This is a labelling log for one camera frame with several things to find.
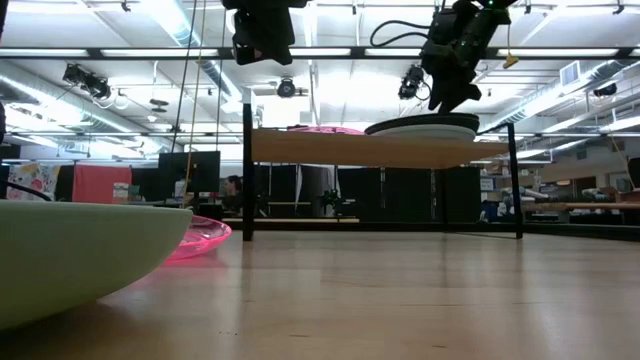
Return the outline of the wooden shelf black frame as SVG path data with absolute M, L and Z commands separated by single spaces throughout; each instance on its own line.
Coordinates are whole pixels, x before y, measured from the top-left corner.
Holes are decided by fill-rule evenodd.
M 298 133 L 253 128 L 252 105 L 243 102 L 243 240 L 253 240 L 255 230 L 254 164 L 256 162 L 333 164 L 442 170 L 471 161 L 509 154 L 515 204 L 515 235 L 523 237 L 519 195 L 518 159 L 514 125 L 506 125 L 508 143 L 488 144 L 456 140 L 431 140 Z

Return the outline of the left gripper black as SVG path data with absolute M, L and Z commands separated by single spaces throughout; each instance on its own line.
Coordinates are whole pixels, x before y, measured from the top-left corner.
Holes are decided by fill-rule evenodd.
M 295 43 L 287 7 L 240 8 L 234 14 L 233 53 L 238 65 L 274 60 L 292 63 L 289 47 Z

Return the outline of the person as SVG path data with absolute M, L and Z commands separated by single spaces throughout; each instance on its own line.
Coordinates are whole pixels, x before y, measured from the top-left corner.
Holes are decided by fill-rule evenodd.
M 222 200 L 224 210 L 232 215 L 241 215 L 243 210 L 242 178 L 231 175 L 226 178 L 225 193 Z

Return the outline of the yellow hanging tag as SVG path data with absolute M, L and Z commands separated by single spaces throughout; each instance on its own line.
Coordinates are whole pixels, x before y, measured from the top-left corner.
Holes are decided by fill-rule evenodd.
M 518 62 L 519 62 L 519 58 L 513 55 L 511 51 L 511 26 L 508 26 L 507 27 L 507 53 L 506 53 L 505 62 L 503 63 L 502 67 L 504 69 L 509 69 L 510 67 L 514 66 Z

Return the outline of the small cardboard box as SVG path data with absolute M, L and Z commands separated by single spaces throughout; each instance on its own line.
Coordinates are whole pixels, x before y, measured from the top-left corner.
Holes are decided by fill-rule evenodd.
M 633 191 L 620 192 L 619 190 L 611 186 L 601 187 L 599 191 L 607 197 L 613 198 L 616 203 L 628 202 L 630 200 L 630 196 L 634 194 Z

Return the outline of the pale green plate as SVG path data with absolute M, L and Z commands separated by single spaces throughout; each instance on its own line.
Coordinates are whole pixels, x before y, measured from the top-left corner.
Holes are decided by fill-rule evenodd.
M 95 301 L 178 247 L 188 210 L 0 200 L 0 331 Z

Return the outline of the pale blue plate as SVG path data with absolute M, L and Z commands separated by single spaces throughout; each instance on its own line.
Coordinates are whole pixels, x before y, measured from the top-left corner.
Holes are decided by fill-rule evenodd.
M 375 135 L 385 130 L 416 125 L 451 125 L 462 127 L 476 133 L 480 126 L 477 115 L 469 113 L 419 114 L 386 120 L 367 127 L 366 135 Z

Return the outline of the white plate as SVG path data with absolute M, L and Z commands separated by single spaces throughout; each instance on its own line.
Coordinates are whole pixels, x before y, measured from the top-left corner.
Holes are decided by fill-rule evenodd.
M 367 129 L 370 136 L 387 136 L 405 139 L 448 139 L 473 142 L 476 133 L 467 127 L 454 125 L 405 125 L 382 130 Z

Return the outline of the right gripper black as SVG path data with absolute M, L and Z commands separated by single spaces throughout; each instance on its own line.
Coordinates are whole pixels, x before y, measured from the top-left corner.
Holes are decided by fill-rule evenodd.
M 498 26 L 500 9 L 495 7 L 450 7 L 433 19 L 422 47 L 421 65 L 435 80 L 471 82 L 479 61 Z M 475 84 L 434 84 L 429 110 L 450 113 L 467 100 L 478 101 L 482 92 Z

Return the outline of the silver ventilation duct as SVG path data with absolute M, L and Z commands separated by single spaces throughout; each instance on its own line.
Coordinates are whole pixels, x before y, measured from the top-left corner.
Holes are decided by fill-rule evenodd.
M 70 137 L 74 133 L 116 137 L 140 155 L 170 150 L 164 138 L 153 138 L 142 122 L 149 114 L 123 92 L 105 100 L 91 99 L 78 85 L 56 84 L 10 61 L 0 60 L 0 102 L 7 130 L 26 137 Z

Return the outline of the orange red panel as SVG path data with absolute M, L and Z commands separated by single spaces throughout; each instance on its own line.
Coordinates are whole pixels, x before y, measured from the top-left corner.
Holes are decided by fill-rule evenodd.
M 113 203 L 116 183 L 132 184 L 129 167 L 76 165 L 72 201 L 80 203 Z

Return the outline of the floral cloth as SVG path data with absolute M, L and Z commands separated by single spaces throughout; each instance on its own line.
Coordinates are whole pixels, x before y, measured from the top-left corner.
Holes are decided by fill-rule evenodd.
M 59 173 L 60 167 L 54 165 L 11 165 L 8 181 L 43 193 L 54 200 Z

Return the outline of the black track light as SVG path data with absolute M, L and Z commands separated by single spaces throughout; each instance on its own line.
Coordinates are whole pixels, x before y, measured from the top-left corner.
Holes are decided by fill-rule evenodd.
M 98 77 L 77 64 L 66 66 L 62 80 L 71 86 L 79 87 L 94 99 L 105 100 L 111 96 L 111 87 L 107 78 Z

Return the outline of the pink transparent plate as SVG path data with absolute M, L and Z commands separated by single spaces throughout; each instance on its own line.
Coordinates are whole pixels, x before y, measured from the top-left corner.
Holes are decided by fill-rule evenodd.
M 226 223 L 193 215 L 189 228 L 168 261 L 204 255 L 224 243 L 231 234 L 232 229 Z
M 364 135 L 365 134 L 363 131 L 341 127 L 341 126 L 296 125 L 296 126 L 287 127 L 286 131 L 299 132 L 299 133 L 344 134 L 344 135 Z

